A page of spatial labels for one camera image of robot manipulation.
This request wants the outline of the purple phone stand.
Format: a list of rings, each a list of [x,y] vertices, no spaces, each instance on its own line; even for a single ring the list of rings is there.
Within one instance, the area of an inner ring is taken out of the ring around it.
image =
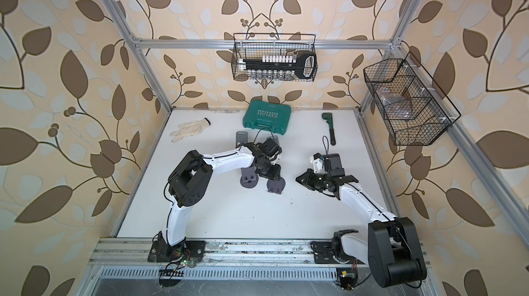
[[[283,178],[279,178],[278,180],[267,181],[267,191],[269,193],[281,195],[283,190],[285,189],[285,186],[286,182]]]
[[[240,184],[246,189],[253,189],[258,184],[259,177],[255,167],[241,169]]]

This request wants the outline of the black phone stand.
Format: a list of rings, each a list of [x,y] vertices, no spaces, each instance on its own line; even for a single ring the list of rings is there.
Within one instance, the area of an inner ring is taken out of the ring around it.
[[[241,147],[243,144],[248,142],[249,135],[247,132],[236,132],[236,148]]]
[[[277,146],[280,145],[280,141],[279,141],[278,136],[269,136],[269,137],[267,137],[267,139],[273,139],[275,144],[277,144]]]

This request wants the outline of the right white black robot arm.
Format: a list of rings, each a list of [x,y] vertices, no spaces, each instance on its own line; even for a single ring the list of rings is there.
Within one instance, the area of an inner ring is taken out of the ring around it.
[[[315,262],[362,262],[382,288],[425,280],[426,263],[413,222],[387,211],[370,197],[358,179],[345,173],[338,154],[317,153],[310,161],[313,166],[296,182],[347,205],[366,227],[365,236],[345,229],[336,231],[330,242],[313,241]]]

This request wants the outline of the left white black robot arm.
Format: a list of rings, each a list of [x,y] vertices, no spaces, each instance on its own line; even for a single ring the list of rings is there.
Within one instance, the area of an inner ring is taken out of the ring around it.
[[[242,143],[219,154],[189,151],[168,177],[164,196],[172,203],[164,230],[153,238],[149,262],[177,262],[200,258],[198,248],[186,245],[186,228],[194,205],[203,199],[212,177],[238,169],[252,169],[258,178],[281,181],[278,164],[282,149],[273,138]]]

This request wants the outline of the green plastic tool case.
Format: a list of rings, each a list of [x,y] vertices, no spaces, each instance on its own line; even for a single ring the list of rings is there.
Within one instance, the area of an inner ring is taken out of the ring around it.
[[[254,100],[249,104],[242,125],[249,129],[269,129],[274,134],[285,135],[292,109],[288,105]]]

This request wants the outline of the green black hand tool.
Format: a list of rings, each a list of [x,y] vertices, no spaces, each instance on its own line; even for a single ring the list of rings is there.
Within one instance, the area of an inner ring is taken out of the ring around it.
[[[336,135],[335,135],[335,129],[334,129],[334,123],[333,123],[333,114],[330,112],[322,113],[322,119],[329,126],[330,144],[334,146],[336,145]]]

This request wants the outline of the white work glove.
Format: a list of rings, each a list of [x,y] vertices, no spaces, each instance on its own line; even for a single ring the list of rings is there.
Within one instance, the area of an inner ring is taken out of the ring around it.
[[[179,142],[180,140],[201,134],[206,128],[211,125],[211,122],[207,118],[202,118],[197,121],[190,121],[178,125],[178,129],[170,134],[172,137],[172,143]]]

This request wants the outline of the black socket set holder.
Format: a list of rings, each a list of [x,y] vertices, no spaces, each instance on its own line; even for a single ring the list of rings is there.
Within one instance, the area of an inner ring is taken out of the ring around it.
[[[318,71],[318,62],[313,52],[294,52],[292,55],[234,58],[231,68],[235,80],[247,76],[256,80],[312,81]]]

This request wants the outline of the clear plastic bag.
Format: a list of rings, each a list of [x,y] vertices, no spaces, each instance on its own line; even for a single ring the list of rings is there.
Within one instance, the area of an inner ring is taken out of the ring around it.
[[[404,121],[413,119],[413,103],[411,98],[394,94],[387,87],[378,88],[376,92],[383,107],[383,118]]]

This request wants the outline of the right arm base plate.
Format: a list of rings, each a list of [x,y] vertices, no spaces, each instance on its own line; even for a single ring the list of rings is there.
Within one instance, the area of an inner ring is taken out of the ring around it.
[[[333,241],[312,241],[310,247],[316,264],[364,264],[358,258],[347,255],[342,247]]]

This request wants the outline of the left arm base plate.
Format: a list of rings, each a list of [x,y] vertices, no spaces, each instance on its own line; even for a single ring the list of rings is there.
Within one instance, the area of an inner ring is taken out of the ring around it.
[[[164,240],[155,240],[147,257],[148,262],[169,263],[180,260],[201,262],[205,254],[206,242],[185,240],[178,245],[169,246]]]

